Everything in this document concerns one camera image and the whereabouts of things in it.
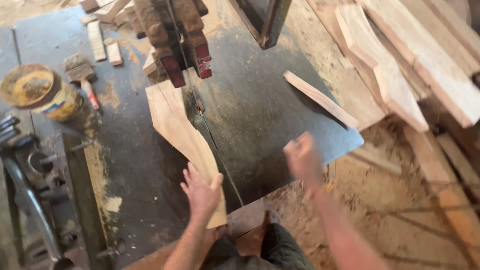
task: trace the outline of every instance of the forearm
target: forearm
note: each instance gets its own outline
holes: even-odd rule
[[[168,257],[164,270],[192,270],[199,259],[206,224],[193,220],[177,242],[177,246]]]
[[[346,215],[325,191],[317,190],[312,200],[339,269],[389,269],[367,241],[353,229]]]

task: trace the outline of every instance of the right hand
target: right hand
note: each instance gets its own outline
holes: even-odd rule
[[[297,140],[290,141],[283,152],[290,173],[303,181],[304,190],[316,189],[324,184],[322,158],[315,150],[315,140],[310,133],[305,132]]]

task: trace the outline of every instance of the brush handle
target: brush handle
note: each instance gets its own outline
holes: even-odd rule
[[[82,90],[87,94],[88,100],[90,101],[90,104],[92,104],[92,108],[94,110],[98,110],[100,105],[98,104],[95,94],[93,93],[91,83],[88,80],[81,80],[80,83],[82,85]]]

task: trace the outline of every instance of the can label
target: can label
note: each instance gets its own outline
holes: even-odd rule
[[[44,106],[32,109],[32,111],[41,113],[54,120],[64,121],[75,116],[77,113],[78,107],[80,106],[79,103],[81,103],[77,97],[78,93],[62,81],[61,89],[52,101]]]

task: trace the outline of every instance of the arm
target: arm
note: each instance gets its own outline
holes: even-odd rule
[[[199,268],[200,260],[206,256],[205,251],[208,251],[214,243],[212,239],[205,236],[208,234],[206,227],[220,202],[223,175],[219,173],[209,186],[190,162],[188,162],[188,170],[183,170],[183,175],[187,184],[180,185],[190,202],[190,220],[175,249],[165,262],[164,270]]]
[[[322,162],[309,133],[284,148],[290,172],[303,181],[327,236],[330,251],[341,270],[387,270],[380,256],[351,226],[337,203],[323,190]]]

